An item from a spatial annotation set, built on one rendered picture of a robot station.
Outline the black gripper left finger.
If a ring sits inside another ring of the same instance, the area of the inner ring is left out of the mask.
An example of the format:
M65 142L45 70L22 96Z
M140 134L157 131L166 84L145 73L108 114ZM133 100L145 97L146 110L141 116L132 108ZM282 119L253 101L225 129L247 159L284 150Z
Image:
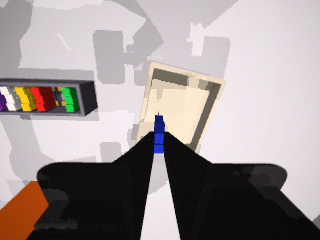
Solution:
M37 181L48 205L54 200L121 200L128 240L140 240L153 158L150 131L112 163L46 164L37 172Z

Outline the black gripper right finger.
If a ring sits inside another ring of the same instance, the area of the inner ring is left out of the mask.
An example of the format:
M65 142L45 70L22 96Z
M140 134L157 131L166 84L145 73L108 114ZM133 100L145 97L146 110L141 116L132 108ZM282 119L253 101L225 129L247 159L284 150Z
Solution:
M211 163L169 132L164 133L164 159L180 240L198 240L213 189L231 186L276 186L287 171L278 164Z

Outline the grey fuse block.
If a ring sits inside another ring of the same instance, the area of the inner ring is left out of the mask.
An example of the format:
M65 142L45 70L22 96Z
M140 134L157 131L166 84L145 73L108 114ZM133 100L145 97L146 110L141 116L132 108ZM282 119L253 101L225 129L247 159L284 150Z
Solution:
M54 99L60 105L46 111L37 110L37 100L30 87L54 86ZM76 87L79 109L68 112L58 87ZM98 108L93 80L0 78L0 115L86 116Z

